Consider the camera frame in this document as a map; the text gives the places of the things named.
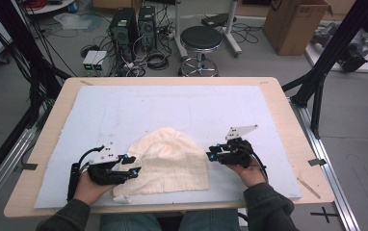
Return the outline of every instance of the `cardboard box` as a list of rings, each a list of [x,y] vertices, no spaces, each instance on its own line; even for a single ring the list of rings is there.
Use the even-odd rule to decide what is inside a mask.
[[[273,0],[263,32],[278,55],[302,55],[328,8],[324,0]]]
[[[134,8],[137,13],[141,5],[141,0],[93,0],[96,9]]]

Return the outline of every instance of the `stool base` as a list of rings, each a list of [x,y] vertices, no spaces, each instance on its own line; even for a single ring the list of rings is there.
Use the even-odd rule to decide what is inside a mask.
[[[185,60],[178,74],[185,77],[218,77],[219,72],[217,66],[210,60],[199,58],[189,58]]]

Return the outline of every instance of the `jeans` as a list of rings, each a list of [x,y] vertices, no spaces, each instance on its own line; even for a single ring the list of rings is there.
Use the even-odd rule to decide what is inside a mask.
[[[160,224],[154,214],[116,214],[103,215],[100,220],[100,231],[161,231]],[[179,231],[240,231],[238,211],[206,210],[189,211],[181,220]]]

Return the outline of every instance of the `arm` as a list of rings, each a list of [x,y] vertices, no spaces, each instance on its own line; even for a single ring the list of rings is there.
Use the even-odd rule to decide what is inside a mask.
[[[79,231],[85,230],[91,212],[90,205],[112,189],[114,185],[99,186],[87,172],[81,174],[73,199],[51,218],[42,221],[37,231]]]
[[[298,230],[290,219],[294,209],[292,201],[276,192],[266,182],[256,160],[252,159],[247,168],[228,167],[234,170],[248,187],[244,191],[244,198],[247,203],[249,230]]]

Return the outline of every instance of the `sleeve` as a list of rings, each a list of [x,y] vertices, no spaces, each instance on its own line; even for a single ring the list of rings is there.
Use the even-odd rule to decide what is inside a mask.
[[[245,190],[244,198],[247,203],[249,230],[298,230],[290,219],[294,204],[269,184],[262,183]]]
[[[71,199],[66,206],[51,218],[40,222],[37,231],[82,231],[85,230],[91,208],[84,202]]]

